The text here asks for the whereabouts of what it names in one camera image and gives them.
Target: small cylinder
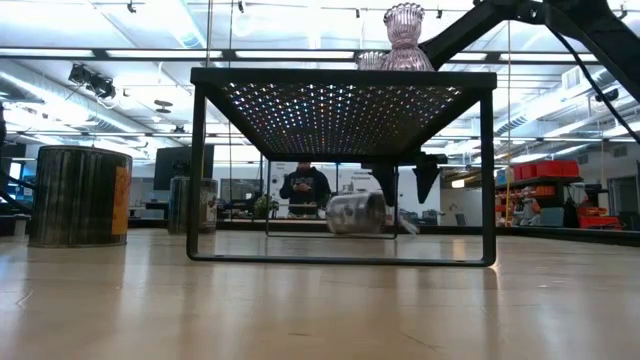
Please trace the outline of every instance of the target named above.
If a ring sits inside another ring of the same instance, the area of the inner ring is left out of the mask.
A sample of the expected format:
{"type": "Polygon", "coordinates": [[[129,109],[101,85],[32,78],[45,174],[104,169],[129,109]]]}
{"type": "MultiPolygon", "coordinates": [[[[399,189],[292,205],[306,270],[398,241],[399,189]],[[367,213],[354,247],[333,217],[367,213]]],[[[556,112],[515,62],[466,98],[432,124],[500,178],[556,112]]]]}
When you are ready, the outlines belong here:
{"type": "Polygon", "coordinates": [[[338,195],[327,203],[327,226],[334,234],[380,233],[385,221],[381,193],[338,195]]]}
{"type": "MultiPolygon", "coordinates": [[[[169,234],[185,234],[189,214],[189,183],[186,176],[171,179],[169,194],[169,234]]],[[[218,182],[212,179],[200,181],[200,232],[210,233],[216,230],[218,182]]]]}
{"type": "Polygon", "coordinates": [[[104,149],[41,147],[29,246],[126,244],[131,164],[104,149]]]}

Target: monitor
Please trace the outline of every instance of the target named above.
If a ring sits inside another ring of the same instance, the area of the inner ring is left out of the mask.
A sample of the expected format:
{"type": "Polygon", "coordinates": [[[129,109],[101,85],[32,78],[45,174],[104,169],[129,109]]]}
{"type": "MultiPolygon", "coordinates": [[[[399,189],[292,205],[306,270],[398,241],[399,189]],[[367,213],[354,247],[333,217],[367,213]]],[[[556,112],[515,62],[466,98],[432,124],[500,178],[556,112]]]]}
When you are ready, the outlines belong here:
{"type": "MultiPolygon", "coordinates": [[[[187,175],[191,166],[191,147],[158,149],[156,168],[153,177],[154,190],[169,190],[171,179],[178,175],[187,175]]],[[[204,147],[204,178],[213,176],[213,145],[204,147]]]]}

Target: light wooden floor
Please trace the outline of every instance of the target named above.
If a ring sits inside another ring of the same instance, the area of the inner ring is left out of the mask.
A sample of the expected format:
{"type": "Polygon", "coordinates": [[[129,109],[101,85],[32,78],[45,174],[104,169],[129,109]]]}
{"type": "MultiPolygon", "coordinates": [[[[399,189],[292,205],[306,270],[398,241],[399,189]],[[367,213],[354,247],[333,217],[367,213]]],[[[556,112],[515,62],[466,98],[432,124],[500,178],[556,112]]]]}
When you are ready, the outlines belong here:
{"type": "MultiPolygon", "coordinates": [[[[393,256],[385,242],[266,245],[393,256]]],[[[214,246],[265,249],[260,233],[219,232],[202,251],[214,246]]],[[[403,237],[397,247],[478,250],[473,237],[403,237]]],[[[0,240],[0,359],[637,360],[639,339],[634,248],[501,238],[491,269],[414,269],[195,263],[183,238],[162,230],[133,230],[113,248],[0,240]]]]}

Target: glass vase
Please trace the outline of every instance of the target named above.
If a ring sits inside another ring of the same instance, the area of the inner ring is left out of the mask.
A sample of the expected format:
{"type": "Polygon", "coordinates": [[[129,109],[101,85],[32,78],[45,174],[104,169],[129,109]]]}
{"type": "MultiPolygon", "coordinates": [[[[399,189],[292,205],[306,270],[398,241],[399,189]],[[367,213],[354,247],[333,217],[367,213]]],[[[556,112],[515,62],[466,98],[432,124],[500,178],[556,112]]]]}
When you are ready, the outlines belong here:
{"type": "Polygon", "coordinates": [[[418,48],[424,9],[414,3],[398,4],[384,14],[391,52],[381,70],[434,71],[427,56],[418,48]]]}
{"type": "Polygon", "coordinates": [[[380,70],[385,57],[387,54],[382,51],[363,52],[356,57],[356,65],[358,70],[380,70]]]}

